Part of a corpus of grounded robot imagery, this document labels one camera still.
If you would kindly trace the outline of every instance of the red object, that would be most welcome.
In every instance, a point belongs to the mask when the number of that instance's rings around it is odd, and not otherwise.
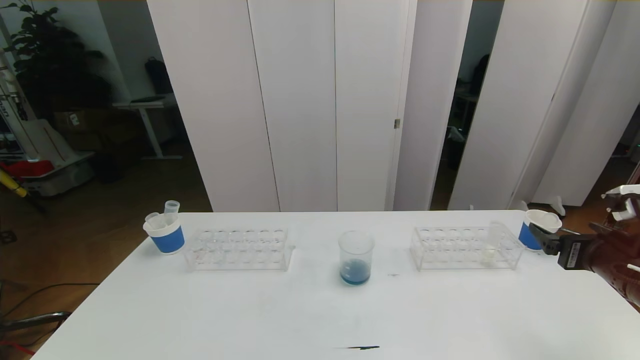
[[[16,349],[20,350],[21,352],[28,354],[28,355],[35,355],[34,351],[29,350],[28,348],[24,348],[16,343],[14,343],[13,341],[0,341],[0,345],[8,345],[11,347],[15,347]]]
[[[30,163],[28,161],[18,161],[15,164],[11,164],[6,167],[9,173],[13,176],[40,176],[52,171],[53,164],[49,160],[38,161],[37,163]]]

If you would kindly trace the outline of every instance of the white partition panel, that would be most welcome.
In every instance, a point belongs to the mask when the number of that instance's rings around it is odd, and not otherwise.
[[[533,200],[591,72],[615,6],[615,1],[589,0],[560,84],[520,177],[520,184],[513,194],[510,208],[517,207],[521,201],[529,203]]]
[[[148,5],[211,207],[278,211],[246,1]]]
[[[505,1],[449,209],[506,209],[588,0]]]
[[[340,211],[393,204],[400,137],[394,119],[404,113],[415,7],[415,0],[335,0]]]
[[[472,0],[419,1],[394,210],[428,210]]]
[[[333,0],[248,0],[281,211],[336,211]]]
[[[534,202],[581,206],[640,102],[640,3],[618,1]]]

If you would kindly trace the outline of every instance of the desk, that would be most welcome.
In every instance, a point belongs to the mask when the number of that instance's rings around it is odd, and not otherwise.
[[[523,254],[516,270],[418,272],[415,225],[514,233],[524,212],[183,213],[197,227],[283,225],[288,272],[193,272],[146,239],[78,307],[34,360],[637,360],[640,315],[596,274]],[[376,239],[363,286],[338,275],[338,235]],[[342,347],[380,346],[370,350]]]
[[[467,117],[469,113],[469,104],[477,105],[478,99],[480,99],[480,95],[472,95],[468,92],[466,88],[457,88],[453,93],[453,96],[454,96],[454,102],[455,102],[455,99],[461,99],[462,101],[465,102],[465,109],[462,113],[462,120],[459,128],[463,130],[465,136],[468,136],[470,123],[471,123],[471,121],[467,121]]]
[[[149,137],[149,141],[151,142],[151,146],[154,148],[154,152],[156,156],[154,157],[144,157],[143,159],[157,159],[157,160],[168,160],[168,159],[182,159],[182,156],[165,156],[162,153],[162,148],[160,148],[160,143],[156,138],[156,132],[154,131],[153,126],[151,126],[151,121],[149,120],[149,114],[147,113],[147,109],[161,109],[161,108],[171,108],[172,106],[177,106],[178,102],[175,100],[174,94],[164,94],[164,99],[155,100],[155,101],[147,101],[147,102],[114,102],[113,107],[118,109],[127,109],[127,110],[138,110],[140,112],[140,117],[142,118],[142,123],[145,125],[145,129],[147,130],[147,136]]]

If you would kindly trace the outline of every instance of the paper cup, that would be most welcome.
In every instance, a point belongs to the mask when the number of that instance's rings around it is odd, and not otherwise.
[[[531,250],[542,249],[529,230],[529,224],[531,223],[536,224],[550,234],[554,234],[562,227],[562,221],[560,221],[560,218],[554,213],[535,209],[527,211],[522,227],[520,228],[518,239]]]
[[[154,241],[158,250],[165,255],[175,254],[180,251],[184,245],[184,235],[182,234],[182,227],[180,221],[176,220],[171,225],[163,227],[162,229],[152,229],[151,226],[145,222],[142,228],[147,232],[151,240]]]

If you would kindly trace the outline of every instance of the table leg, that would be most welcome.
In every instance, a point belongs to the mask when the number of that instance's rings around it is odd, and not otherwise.
[[[162,154],[162,148],[160,148],[160,143],[156,138],[156,132],[154,128],[151,126],[151,120],[149,120],[149,114],[147,113],[147,109],[140,108],[140,117],[142,117],[142,123],[145,125],[145,129],[147,130],[147,136],[149,137],[149,141],[151,142],[151,146],[154,148],[155,156],[143,156],[143,160],[179,160],[182,159],[182,156],[164,156]]]

